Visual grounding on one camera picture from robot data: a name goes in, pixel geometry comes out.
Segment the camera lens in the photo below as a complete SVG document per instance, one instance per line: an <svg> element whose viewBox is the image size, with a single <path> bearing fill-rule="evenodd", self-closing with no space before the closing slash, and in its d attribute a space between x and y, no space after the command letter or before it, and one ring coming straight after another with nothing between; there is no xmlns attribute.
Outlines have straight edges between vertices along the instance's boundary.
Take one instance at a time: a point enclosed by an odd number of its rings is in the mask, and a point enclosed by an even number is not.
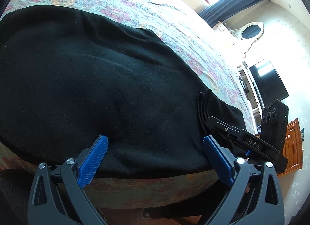
<svg viewBox="0 0 310 225"><path fill-rule="evenodd" d="M270 120L270 115L271 115L271 113L270 113L270 111L267 113L267 116L266 116L266 121L268 122L269 120Z"/></svg>
<svg viewBox="0 0 310 225"><path fill-rule="evenodd" d="M271 116L272 116L272 118L275 118L275 116L276 116L276 109L273 109Z"/></svg>

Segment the bedspread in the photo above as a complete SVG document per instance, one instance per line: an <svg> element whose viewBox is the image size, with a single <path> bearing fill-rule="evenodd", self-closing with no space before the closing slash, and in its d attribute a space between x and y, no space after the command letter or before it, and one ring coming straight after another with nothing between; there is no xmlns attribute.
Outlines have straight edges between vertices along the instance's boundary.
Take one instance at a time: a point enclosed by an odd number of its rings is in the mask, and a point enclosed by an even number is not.
<svg viewBox="0 0 310 225"><path fill-rule="evenodd" d="M3 16L31 5L66 6L100 14L127 26L151 29L220 99L243 112L248 131L254 133L245 94L236 71L215 47L215 32L182 1L11 0ZM34 173L36 167L22 161L0 144L0 170L8 168L25 169ZM217 175L214 170L155 180L94 179L85 191L96 207L154 207L195 196L216 180ZM126 196L120 194L122 190L126 191Z"/></svg>

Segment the blue plastic piece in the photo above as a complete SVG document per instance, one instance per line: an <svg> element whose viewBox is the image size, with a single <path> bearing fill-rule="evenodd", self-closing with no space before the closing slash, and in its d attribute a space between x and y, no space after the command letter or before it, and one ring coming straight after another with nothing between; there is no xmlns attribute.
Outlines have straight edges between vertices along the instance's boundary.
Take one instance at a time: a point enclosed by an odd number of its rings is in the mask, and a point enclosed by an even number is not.
<svg viewBox="0 0 310 225"><path fill-rule="evenodd" d="M203 139L203 148L220 181L231 186L235 180L233 161L227 159L224 148L211 135Z"/></svg>
<svg viewBox="0 0 310 225"><path fill-rule="evenodd" d="M107 150L108 138L106 136L101 136L80 166L77 183L82 189L92 181Z"/></svg>

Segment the folded black cloth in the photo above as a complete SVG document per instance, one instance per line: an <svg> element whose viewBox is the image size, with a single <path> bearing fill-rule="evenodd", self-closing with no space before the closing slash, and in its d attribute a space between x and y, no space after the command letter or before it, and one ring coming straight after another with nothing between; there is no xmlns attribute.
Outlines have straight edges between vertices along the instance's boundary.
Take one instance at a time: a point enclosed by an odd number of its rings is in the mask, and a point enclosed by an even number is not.
<svg viewBox="0 0 310 225"><path fill-rule="evenodd" d="M196 103L206 91L210 114L245 129L241 111L148 29L49 5L0 21L0 142L33 164L62 164L103 134L96 177L209 170Z"/></svg>

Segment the tv stand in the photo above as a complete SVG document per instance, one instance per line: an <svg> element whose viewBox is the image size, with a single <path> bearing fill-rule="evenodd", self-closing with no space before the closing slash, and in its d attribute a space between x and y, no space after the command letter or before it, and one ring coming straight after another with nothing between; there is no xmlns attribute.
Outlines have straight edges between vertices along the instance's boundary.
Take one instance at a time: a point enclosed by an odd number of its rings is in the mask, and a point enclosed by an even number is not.
<svg viewBox="0 0 310 225"><path fill-rule="evenodd" d="M238 72L240 76L242 77L243 81L247 84L249 92L246 94L247 96L247 102L248 106L251 109L251 116L253 121L253 127L255 130L255 133L258 132L258 126L260 126L262 121L262 113L263 113L263 100L261 99L259 90L255 84L254 78L248 69L248 66L245 62L243 62L238 67Z"/></svg>

